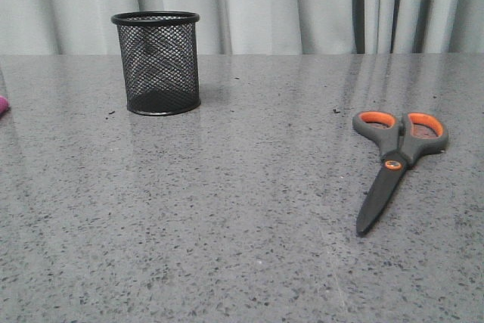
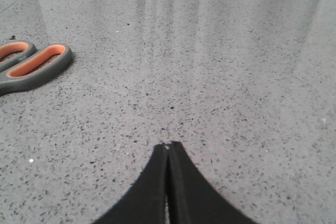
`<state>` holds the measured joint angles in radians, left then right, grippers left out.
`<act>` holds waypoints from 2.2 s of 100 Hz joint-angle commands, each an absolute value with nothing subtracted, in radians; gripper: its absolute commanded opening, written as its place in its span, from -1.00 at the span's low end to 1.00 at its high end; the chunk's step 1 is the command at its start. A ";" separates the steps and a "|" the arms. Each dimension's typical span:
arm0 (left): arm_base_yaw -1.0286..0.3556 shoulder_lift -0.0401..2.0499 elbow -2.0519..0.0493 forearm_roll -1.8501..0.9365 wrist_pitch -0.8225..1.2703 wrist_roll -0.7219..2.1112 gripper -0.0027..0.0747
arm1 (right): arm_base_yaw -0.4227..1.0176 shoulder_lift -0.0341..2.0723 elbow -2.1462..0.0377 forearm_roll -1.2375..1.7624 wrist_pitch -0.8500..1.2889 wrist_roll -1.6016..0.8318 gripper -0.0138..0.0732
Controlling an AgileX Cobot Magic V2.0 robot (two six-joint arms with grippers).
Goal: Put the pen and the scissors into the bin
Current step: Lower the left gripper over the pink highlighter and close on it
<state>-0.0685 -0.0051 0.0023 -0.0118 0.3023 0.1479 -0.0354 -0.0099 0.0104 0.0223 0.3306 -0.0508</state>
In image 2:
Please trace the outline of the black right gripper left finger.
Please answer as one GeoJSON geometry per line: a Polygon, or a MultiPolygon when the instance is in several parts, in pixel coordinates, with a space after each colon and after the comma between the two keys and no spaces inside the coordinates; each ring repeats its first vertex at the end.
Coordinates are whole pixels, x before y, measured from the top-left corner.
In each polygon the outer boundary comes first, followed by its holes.
{"type": "Polygon", "coordinates": [[[158,144],[135,183],[95,223],[165,223],[167,149],[158,144]]]}

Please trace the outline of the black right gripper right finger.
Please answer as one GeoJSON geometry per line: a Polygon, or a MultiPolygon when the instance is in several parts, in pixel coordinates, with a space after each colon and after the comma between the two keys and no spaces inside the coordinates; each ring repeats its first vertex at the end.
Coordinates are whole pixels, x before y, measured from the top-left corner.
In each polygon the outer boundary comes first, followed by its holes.
{"type": "Polygon", "coordinates": [[[210,185],[182,143],[169,145],[168,167],[170,223],[255,223],[210,185]]]}

